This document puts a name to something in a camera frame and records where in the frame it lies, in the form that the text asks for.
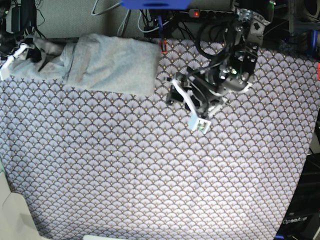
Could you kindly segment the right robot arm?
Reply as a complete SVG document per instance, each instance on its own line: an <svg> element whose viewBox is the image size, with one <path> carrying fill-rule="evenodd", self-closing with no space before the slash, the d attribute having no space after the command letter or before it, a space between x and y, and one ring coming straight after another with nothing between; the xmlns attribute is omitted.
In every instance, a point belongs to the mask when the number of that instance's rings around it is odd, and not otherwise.
<svg viewBox="0 0 320 240"><path fill-rule="evenodd" d="M10 76L9 66L16 60L39 62L41 51L26 34L38 32L37 7L34 0L2 0L0 2L0 79Z"/></svg>

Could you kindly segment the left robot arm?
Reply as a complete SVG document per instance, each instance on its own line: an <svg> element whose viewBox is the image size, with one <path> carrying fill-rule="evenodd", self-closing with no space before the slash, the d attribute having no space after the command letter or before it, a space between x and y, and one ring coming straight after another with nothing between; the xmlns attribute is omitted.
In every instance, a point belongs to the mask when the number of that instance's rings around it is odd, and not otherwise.
<svg viewBox="0 0 320 240"><path fill-rule="evenodd" d="M187 123L191 131L207 133L211 118L228 104L229 93L246 93L253 85L253 74L258 60L264 30L270 22L258 10L236 8L230 16L207 19L197 31L195 47L209 60L208 66L187 68L185 74L168 78L171 87L168 105L183 103L190 111ZM216 54L205 52L201 37L209 26L222 27L222 50Z"/></svg>

